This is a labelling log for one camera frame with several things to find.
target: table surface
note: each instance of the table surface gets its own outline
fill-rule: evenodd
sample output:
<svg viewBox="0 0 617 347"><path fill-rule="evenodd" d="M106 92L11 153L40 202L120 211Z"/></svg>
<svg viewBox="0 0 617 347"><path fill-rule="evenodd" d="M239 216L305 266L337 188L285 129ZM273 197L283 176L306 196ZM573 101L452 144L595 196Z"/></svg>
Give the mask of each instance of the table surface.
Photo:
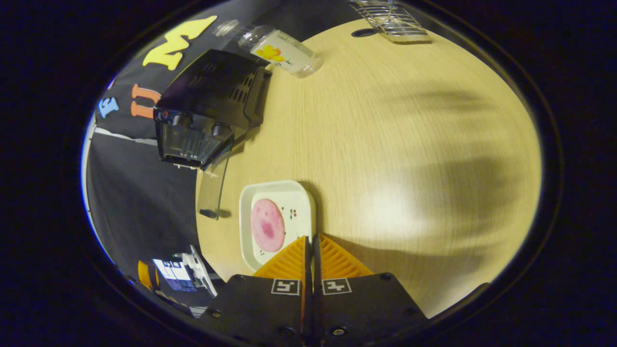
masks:
<svg viewBox="0 0 617 347"><path fill-rule="evenodd" d="M297 180L323 232L373 272L392 272L427 317L493 280L523 243L542 176L532 119L508 85L456 44L394 44L356 20L305 41L325 58L305 79L273 70L264 121L229 159L201 251L227 280L251 275L238 208L246 185Z"/></svg>

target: coffee machine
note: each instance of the coffee machine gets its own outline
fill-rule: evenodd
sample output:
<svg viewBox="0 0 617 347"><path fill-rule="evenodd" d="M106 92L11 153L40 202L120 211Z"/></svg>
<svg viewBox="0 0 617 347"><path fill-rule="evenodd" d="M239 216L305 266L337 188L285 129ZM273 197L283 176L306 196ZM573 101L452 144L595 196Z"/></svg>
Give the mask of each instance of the coffee machine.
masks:
<svg viewBox="0 0 617 347"><path fill-rule="evenodd" d="M263 122L271 72L259 58L203 53L154 107L160 159L205 170Z"/></svg>

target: wire basket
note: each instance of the wire basket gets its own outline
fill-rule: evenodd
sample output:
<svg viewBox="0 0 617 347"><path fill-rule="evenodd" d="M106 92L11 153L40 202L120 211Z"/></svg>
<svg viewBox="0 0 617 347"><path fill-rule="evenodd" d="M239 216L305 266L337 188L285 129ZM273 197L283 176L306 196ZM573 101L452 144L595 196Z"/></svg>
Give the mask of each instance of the wire basket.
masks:
<svg viewBox="0 0 617 347"><path fill-rule="evenodd" d="M387 1L348 1L347 3L390 41L431 41L426 30L400 5Z"/></svg>

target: white plate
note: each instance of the white plate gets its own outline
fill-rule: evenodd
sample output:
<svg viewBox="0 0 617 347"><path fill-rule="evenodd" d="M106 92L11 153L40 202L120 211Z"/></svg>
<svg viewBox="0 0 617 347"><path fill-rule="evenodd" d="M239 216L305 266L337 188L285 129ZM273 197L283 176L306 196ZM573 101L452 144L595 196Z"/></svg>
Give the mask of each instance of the white plate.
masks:
<svg viewBox="0 0 617 347"><path fill-rule="evenodd" d="M266 252L255 242L251 232L251 210L260 199L274 202L285 226L285 240L281 249L301 236L312 241L315 234L315 200L296 181L276 181L247 185L240 194L240 248L244 262L253 270L268 262L277 252Z"/></svg>

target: pink ham slice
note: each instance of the pink ham slice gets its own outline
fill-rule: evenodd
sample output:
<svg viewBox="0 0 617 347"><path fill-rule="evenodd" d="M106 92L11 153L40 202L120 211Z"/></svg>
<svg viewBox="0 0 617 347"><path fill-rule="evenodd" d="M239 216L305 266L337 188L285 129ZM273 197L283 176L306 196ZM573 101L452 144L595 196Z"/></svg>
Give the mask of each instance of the pink ham slice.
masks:
<svg viewBox="0 0 617 347"><path fill-rule="evenodd" d="M260 199L251 211L251 231L255 242L266 252L276 252L285 240L285 225L278 206L269 199Z"/></svg>

